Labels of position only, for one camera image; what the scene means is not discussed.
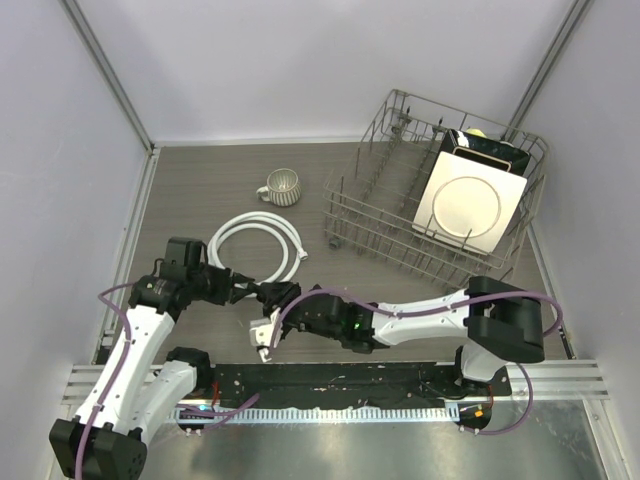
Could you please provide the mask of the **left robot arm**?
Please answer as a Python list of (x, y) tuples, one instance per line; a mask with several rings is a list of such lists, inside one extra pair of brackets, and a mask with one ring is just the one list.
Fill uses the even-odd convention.
[(127, 284), (126, 309), (107, 292), (100, 294), (119, 317), (121, 331), (86, 400), (72, 419), (58, 419), (50, 430), (49, 442), (65, 477), (140, 477), (153, 437), (179, 401), (203, 398), (213, 385), (208, 354), (193, 348), (175, 350), (147, 383), (160, 346), (192, 303), (235, 303), (248, 281), (209, 264), (203, 242), (174, 237), (151, 274)]

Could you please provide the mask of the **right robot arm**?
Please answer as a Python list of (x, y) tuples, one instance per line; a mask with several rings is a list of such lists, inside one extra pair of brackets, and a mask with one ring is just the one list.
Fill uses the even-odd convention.
[(408, 303), (365, 302), (344, 291), (292, 282), (262, 284), (256, 297), (263, 317), (249, 338), (263, 362), (292, 330), (335, 340), (370, 354), (413, 340), (464, 340), (451, 380), (465, 395), (477, 393), (508, 363), (544, 360), (541, 304), (546, 296), (486, 276), (451, 294)]

